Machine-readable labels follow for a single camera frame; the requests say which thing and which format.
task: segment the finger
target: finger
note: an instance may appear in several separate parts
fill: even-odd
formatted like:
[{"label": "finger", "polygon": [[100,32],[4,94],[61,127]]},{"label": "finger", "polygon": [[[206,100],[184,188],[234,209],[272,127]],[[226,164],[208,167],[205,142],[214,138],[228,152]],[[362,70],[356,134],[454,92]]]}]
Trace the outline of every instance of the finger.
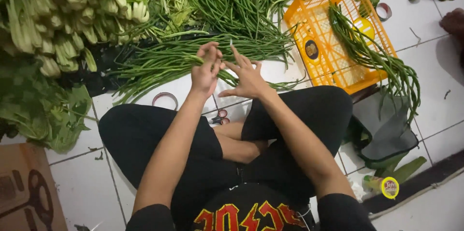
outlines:
[{"label": "finger", "polygon": [[240,53],[237,51],[237,49],[235,49],[234,45],[231,45],[231,49],[232,49],[232,52],[233,52],[233,56],[235,57],[235,61],[237,62],[237,65],[240,68],[245,67],[245,62],[243,61],[243,59],[240,56]]},{"label": "finger", "polygon": [[256,65],[255,70],[261,72],[261,66],[262,66],[261,61],[252,60],[251,63],[254,64],[254,65]]},{"label": "finger", "polygon": [[216,61],[216,47],[210,47],[209,50],[208,50],[208,53],[205,57],[205,62],[203,63],[202,67],[204,67],[204,69],[207,69],[209,71],[211,71],[211,66],[214,64],[214,62]]},{"label": "finger", "polygon": [[236,96],[236,95],[237,95],[237,90],[233,89],[233,90],[225,90],[219,93],[217,96],[218,97],[229,97],[229,96]]},{"label": "finger", "polygon": [[226,60],[224,60],[224,64],[227,68],[229,68],[231,71],[235,72],[235,74],[237,74],[239,72],[239,67],[237,65],[235,65],[234,63],[232,62],[228,62]]},{"label": "finger", "polygon": [[200,46],[200,49],[197,51],[197,56],[198,57],[203,57],[206,54],[206,51],[208,51],[211,47],[217,47],[219,45],[218,42],[215,41],[210,41],[206,44],[203,44]]},{"label": "finger", "polygon": [[214,66],[212,67],[211,76],[214,78],[219,73],[219,66],[221,65],[221,60],[216,59]]},{"label": "finger", "polygon": [[242,58],[243,62],[245,62],[245,64],[247,65],[247,67],[253,67],[253,66],[252,66],[252,63],[250,62],[250,60],[249,60],[247,57],[245,57],[245,56],[243,56],[243,55],[240,55],[240,57]]}]

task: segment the orange plastic basket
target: orange plastic basket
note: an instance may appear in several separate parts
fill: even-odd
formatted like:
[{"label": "orange plastic basket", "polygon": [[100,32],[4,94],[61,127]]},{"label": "orange plastic basket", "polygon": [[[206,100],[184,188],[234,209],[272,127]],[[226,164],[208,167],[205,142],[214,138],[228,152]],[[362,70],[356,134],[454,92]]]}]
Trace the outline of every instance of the orange plastic basket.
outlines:
[{"label": "orange plastic basket", "polygon": [[[387,77],[386,72],[357,65],[333,34],[328,20],[329,1],[369,35],[388,54],[396,52],[369,0],[294,0],[283,15],[288,27],[298,23],[295,41],[314,86],[333,85],[355,93]],[[380,49],[368,42],[371,49]]]}]

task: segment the foot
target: foot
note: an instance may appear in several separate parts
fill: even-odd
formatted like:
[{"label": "foot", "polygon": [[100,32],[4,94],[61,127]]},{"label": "foot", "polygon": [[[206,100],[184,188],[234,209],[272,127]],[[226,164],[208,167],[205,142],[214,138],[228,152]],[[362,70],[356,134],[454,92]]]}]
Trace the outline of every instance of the foot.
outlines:
[{"label": "foot", "polygon": [[464,45],[464,9],[457,8],[447,13],[440,21],[440,26]]}]

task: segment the white tile floor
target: white tile floor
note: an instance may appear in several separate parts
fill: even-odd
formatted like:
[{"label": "white tile floor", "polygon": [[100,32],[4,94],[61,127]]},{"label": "white tile floor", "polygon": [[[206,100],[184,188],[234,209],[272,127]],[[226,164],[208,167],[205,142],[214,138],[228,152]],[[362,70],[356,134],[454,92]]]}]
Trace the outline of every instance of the white tile floor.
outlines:
[{"label": "white tile floor", "polygon": [[[418,110],[413,131],[422,140],[418,149],[412,150],[401,162],[407,163],[418,156],[427,158],[419,171],[432,166],[445,157],[464,149],[464,76],[458,65],[458,46],[446,35],[438,21],[441,16],[456,7],[464,7],[464,0],[439,2],[432,0],[381,0],[390,5],[393,16],[383,25],[391,39],[398,56],[407,65],[412,66],[421,84],[422,105]],[[417,38],[409,30],[421,37]],[[295,52],[296,61],[287,71],[283,63],[265,61],[263,77],[271,82],[293,81],[305,76],[305,67]],[[154,95],[162,91],[173,93],[179,106],[184,102],[190,89],[190,75],[167,83],[142,97],[138,104],[150,105]],[[310,87],[311,82],[299,85]],[[217,90],[205,104],[203,112],[209,119],[217,115],[218,108],[226,107],[231,121],[242,119],[250,109],[250,100],[239,97],[218,98],[217,94],[228,88],[219,82]],[[445,93],[451,90],[446,100]],[[115,99],[110,94],[94,97],[93,110],[89,115],[101,118],[112,107]],[[159,105],[173,108],[169,99],[160,99]],[[122,231],[131,216],[136,190],[128,183],[113,159],[103,149],[95,122],[86,120],[91,130],[83,132],[73,150],[67,154],[55,154],[48,151],[51,171],[59,189],[59,198],[68,220],[69,230],[74,224],[84,224],[96,231]],[[103,160],[95,160],[103,152]],[[336,156],[343,173],[352,181],[360,182],[363,175],[373,174],[364,168],[349,145],[340,148]],[[315,199],[311,200],[316,209]]]}]

